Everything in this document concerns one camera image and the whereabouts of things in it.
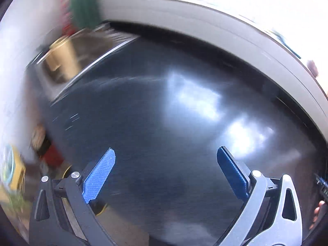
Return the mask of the person's right hand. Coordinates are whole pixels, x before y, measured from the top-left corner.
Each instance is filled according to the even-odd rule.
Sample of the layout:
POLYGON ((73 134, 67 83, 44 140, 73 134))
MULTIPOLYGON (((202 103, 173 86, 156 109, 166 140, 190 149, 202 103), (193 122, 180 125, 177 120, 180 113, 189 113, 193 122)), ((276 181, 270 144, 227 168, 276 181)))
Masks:
POLYGON ((318 206, 314 210, 314 217, 313 217, 312 223, 311 223, 311 225, 309 227, 310 230, 314 228, 315 223, 318 221, 318 217, 319 217, 320 211, 324 207, 325 207, 325 201, 324 200, 319 201, 318 206))

